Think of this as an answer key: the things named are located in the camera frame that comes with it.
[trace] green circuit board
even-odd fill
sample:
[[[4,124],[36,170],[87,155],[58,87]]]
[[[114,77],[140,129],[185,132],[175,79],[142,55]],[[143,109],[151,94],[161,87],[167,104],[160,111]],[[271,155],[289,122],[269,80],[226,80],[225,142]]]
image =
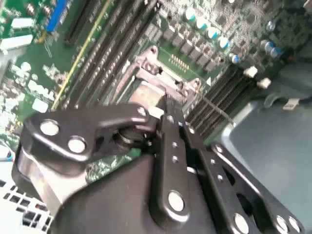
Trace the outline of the green circuit board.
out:
[[[281,49],[291,47],[296,51],[307,42],[312,33],[306,24],[305,14],[287,11],[282,0],[236,0],[235,4],[217,0],[148,1],[147,6],[142,5],[142,0],[131,1],[131,4],[126,0],[99,0],[95,1],[75,43],[69,45],[65,43],[68,30],[78,19],[81,4],[85,1],[68,0],[55,31],[47,32],[47,24],[59,2],[0,1],[0,139],[13,150],[18,146],[23,120],[32,113],[66,109],[66,100],[72,102],[74,97],[84,103],[90,96],[87,102],[90,105],[96,101],[99,104],[114,102],[116,98],[111,98],[111,95],[123,75],[121,68],[126,67],[125,64],[129,66],[151,46],[158,48],[157,59],[184,81],[194,78],[201,80],[202,86],[196,100],[187,109],[187,115],[196,110],[202,98],[212,92],[214,85],[222,80],[223,74],[232,65],[231,53],[238,55],[241,62],[256,64],[263,74],[273,79],[284,66],[284,62],[266,53],[261,48],[261,42],[269,40]],[[129,11],[132,12],[127,12],[127,3],[130,4]],[[147,12],[149,6],[152,6],[152,10],[154,6],[159,9]],[[187,19],[185,16],[190,8],[194,9],[194,19]],[[198,28],[198,19],[205,19],[206,26]],[[275,24],[275,29],[268,30],[269,22]],[[117,31],[123,23],[125,31]],[[207,35],[207,30],[212,27],[218,32],[213,39]],[[173,30],[172,36],[169,35],[170,28]],[[4,46],[4,42],[12,42],[20,36],[29,36],[32,39],[30,43],[18,47],[8,47],[8,43],[8,48]],[[226,38],[229,42],[225,48],[220,46],[221,38]],[[116,59],[117,52],[123,52],[117,62],[119,70],[116,69],[116,76],[106,80],[105,89],[98,87],[96,82],[90,83],[91,75],[95,74],[95,70],[91,68],[97,67],[101,58],[101,50],[96,50],[101,45],[101,39],[107,40],[106,44],[116,42],[116,45],[112,45],[115,48],[114,53],[110,52],[107,58],[110,65]],[[187,40],[191,46],[182,49]],[[191,56],[195,48],[198,48],[198,56]],[[200,62],[199,58],[203,54],[207,56],[207,60]],[[86,66],[92,56],[95,56],[90,60],[93,65]],[[85,67],[90,69],[88,75],[81,76],[81,80],[77,82]],[[78,92],[77,87],[83,87],[83,84],[86,85],[84,91]],[[256,92],[255,87],[243,93],[236,106],[230,106],[228,114],[232,116],[237,113],[237,107],[246,103]],[[219,98],[220,107],[222,100],[232,94],[219,90],[218,95],[222,93],[224,98]],[[202,112],[200,118],[203,120],[194,120],[199,123],[198,128],[208,119],[204,116],[204,108]],[[213,128],[209,136],[203,134],[205,139],[210,139],[222,130],[225,121],[220,119],[216,123],[218,127]],[[115,156],[101,164],[93,164],[92,167],[97,168],[96,175],[105,175],[107,170],[111,171],[137,155],[134,152],[126,157]]]

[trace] ram slot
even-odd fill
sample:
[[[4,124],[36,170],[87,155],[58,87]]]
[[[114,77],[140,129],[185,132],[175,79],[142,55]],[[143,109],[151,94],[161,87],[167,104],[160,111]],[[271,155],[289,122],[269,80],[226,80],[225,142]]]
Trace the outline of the ram slot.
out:
[[[82,0],[79,9],[75,14],[75,18],[65,34],[65,43],[73,46],[79,39],[81,32],[87,22],[92,22],[90,16],[102,6],[102,0]]]
[[[111,54],[116,54],[119,47],[122,46],[125,34],[129,32],[133,21],[141,16],[145,4],[143,0],[136,0],[132,7],[128,7],[124,19],[117,25],[116,30],[111,34],[109,43],[106,44],[102,50],[99,61],[96,61],[96,68],[88,75],[89,80],[84,85],[79,97],[71,100],[71,105],[79,108],[85,105],[86,100],[93,94],[98,85],[100,85],[101,75],[105,72],[108,61],[110,61]]]
[[[71,85],[65,101],[61,105],[62,108],[66,109],[74,107],[74,105],[71,104],[75,103],[75,100],[77,100],[77,98],[81,95],[83,88],[89,80],[89,74],[94,70],[96,61],[99,60],[101,51],[108,43],[109,35],[107,32],[110,29],[114,29],[115,26],[123,20],[124,17],[121,17],[121,15],[128,8],[128,5],[126,4],[127,2],[128,0],[119,0],[114,12],[109,15],[108,23],[105,25],[103,33],[93,46],[89,57],[77,75],[72,78],[71,83],[73,85]]]
[[[146,9],[146,12],[143,15],[143,20],[138,20],[135,24],[135,28],[139,28],[135,30],[138,33],[134,33],[133,39],[131,39],[132,34],[129,36],[129,40],[123,46],[123,53],[119,60],[115,60],[111,63],[110,69],[108,70],[108,76],[103,76],[103,86],[100,88],[99,98],[96,99],[96,104],[102,104],[105,101],[107,91],[109,90],[112,83],[115,82],[115,77],[117,74],[120,73],[122,70],[125,61],[127,60],[128,56],[135,50],[134,46],[138,43],[140,38],[143,36],[147,26],[150,24],[151,20],[153,19],[156,12],[159,10],[160,5],[151,5],[151,7]]]

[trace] electrolytic capacitor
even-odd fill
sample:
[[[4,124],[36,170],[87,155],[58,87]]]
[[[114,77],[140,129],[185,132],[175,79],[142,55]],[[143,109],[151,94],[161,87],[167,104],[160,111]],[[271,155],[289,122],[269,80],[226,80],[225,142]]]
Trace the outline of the electrolytic capacitor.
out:
[[[237,64],[239,62],[239,56],[233,53],[229,54],[230,60],[233,64]]]
[[[196,11],[194,8],[189,7],[184,12],[184,17],[186,20],[194,20],[196,18]]]
[[[275,47],[273,42],[268,40],[261,41],[260,48],[264,50],[268,55],[271,53],[272,49]]]
[[[219,34],[219,31],[215,27],[210,27],[206,32],[206,35],[210,39],[215,39],[218,36],[218,34]]]
[[[225,37],[219,38],[219,45],[222,49],[228,48],[229,44],[230,44],[229,39],[227,39]]]
[[[204,17],[198,17],[196,19],[196,28],[198,29],[204,29],[207,27],[207,20]]]

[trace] white label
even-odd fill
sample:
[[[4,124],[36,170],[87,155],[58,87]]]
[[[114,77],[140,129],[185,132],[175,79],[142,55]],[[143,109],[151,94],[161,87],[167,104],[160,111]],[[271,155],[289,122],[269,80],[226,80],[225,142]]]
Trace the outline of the white label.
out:
[[[14,38],[2,39],[0,44],[0,50],[9,50],[20,46],[29,45],[33,40],[33,35],[26,35]]]
[[[33,104],[33,109],[35,111],[38,111],[40,113],[46,113],[48,108],[49,108],[48,103],[45,103],[44,101],[41,101],[38,98],[35,99],[34,104]]]
[[[298,98],[291,98],[288,100],[287,104],[283,107],[284,111],[293,111],[296,106],[299,104]]]

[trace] white capacitor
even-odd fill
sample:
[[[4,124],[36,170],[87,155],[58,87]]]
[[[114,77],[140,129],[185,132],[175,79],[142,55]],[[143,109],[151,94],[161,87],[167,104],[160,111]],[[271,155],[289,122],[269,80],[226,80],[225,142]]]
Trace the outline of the white capacitor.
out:
[[[207,36],[210,39],[215,39],[219,34],[219,31],[215,27],[210,27],[207,31]]]
[[[219,38],[219,45],[222,49],[228,48],[229,44],[230,44],[229,39],[227,39],[226,37]]]
[[[204,29],[207,27],[207,20],[204,17],[198,17],[196,20],[196,28]]]
[[[195,17],[196,17],[196,11],[194,8],[192,7],[189,7],[185,10],[185,13],[184,13],[184,16],[185,16],[185,19],[186,20],[194,20]]]

